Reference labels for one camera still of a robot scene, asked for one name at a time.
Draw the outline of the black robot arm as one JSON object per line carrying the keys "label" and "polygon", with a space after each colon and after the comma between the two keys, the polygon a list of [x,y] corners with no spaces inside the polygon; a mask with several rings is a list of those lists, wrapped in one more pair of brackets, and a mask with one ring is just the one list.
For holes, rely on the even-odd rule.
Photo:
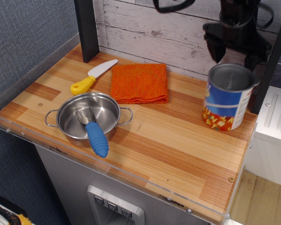
{"label": "black robot arm", "polygon": [[253,71],[267,62],[272,45],[257,29],[265,29],[274,20],[274,11],[259,0],[222,0],[218,23],[205,23],[204,39],[212,59],[220,62],[226,49],[244,53],[244,67]]}

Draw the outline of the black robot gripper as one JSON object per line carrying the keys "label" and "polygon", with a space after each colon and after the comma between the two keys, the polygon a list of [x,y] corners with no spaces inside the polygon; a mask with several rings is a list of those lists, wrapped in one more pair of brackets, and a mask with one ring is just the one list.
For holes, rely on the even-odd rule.
{"label": "black robot gripper", "polygon": [[226,49],[246,54],[244,67],[254,70],[260,61],[268,61],[272,46],[257,32],[256,20],[246,15],[241,20],[220,14],[217,23],[205,23],[204,39],[212,59],[219,63]]}

